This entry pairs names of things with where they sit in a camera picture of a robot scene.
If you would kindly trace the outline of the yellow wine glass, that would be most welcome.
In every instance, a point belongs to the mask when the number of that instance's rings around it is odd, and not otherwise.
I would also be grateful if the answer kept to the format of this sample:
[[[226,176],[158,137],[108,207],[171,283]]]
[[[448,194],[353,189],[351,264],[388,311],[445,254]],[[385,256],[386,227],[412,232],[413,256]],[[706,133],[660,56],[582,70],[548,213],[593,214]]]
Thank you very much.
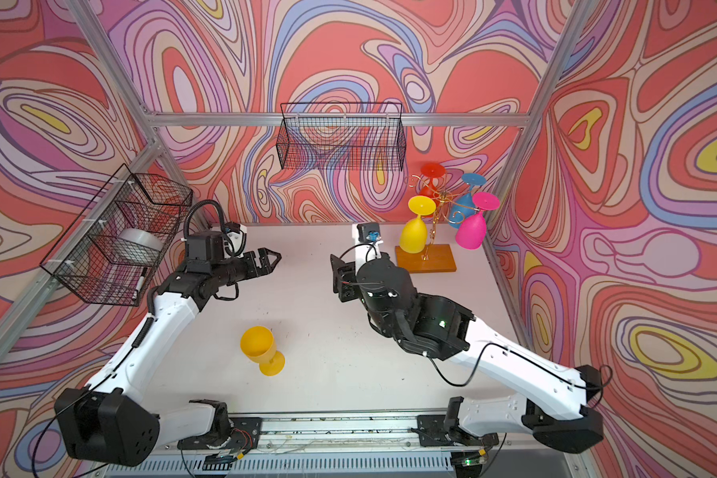
[[[240,339],[240,350],[264,376],[276,376],[285,368],[285,357],[278,351],[273,333],[265,327],[248,329]]]
[[[423,219],[436,211],[436,203],[428,196],[416,195],[408,201],[407,206],[414,218],[404,225],[398,246],[407,254],[418,254],[425,248],[428,237]]]

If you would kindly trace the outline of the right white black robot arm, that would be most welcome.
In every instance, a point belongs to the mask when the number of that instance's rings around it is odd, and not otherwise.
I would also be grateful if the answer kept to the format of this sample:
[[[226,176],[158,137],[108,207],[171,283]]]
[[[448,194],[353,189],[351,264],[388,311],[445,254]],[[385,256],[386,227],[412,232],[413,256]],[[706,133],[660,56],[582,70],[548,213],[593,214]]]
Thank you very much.
[[[386,253],[362,264],[336,255],[330,262],[334,293],[343,303],[360,301],[376,333],[434,366],[452,362],[468,368],[462,388],[478,374],[510,388],[511,396],[495,400],[450,398],[444,429],[452,441],[473,446],[493,434],[530,434],[569,454],[603,441],[603,416],[591,404],[603,392],[598,368],[546,360],[455,301],[418,292],[410,274]]]

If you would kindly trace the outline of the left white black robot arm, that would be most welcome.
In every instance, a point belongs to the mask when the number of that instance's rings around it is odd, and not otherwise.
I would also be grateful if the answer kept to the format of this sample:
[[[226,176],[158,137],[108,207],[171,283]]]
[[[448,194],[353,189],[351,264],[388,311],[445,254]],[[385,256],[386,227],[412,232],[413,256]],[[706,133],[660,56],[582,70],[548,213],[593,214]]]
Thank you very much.
[[[189,220],[205,206],[216,210],[219,227],[193,233]],[[169,349],[207,303],[218,300],[225,287],[237,289],[273,273],[282,256],[234,244],[232,235],[246,231],[227,222],[215,200],[197,202],[185,218],[184,260],[147,292],[147,314],[139,326],[82,388],[67,388],[54,403],[54,421],[71,458],[133,467],[165,444],[186,440],[220,449],[233,436],[224,402],[191,400],[168,412],[149,411],[141,402]]]

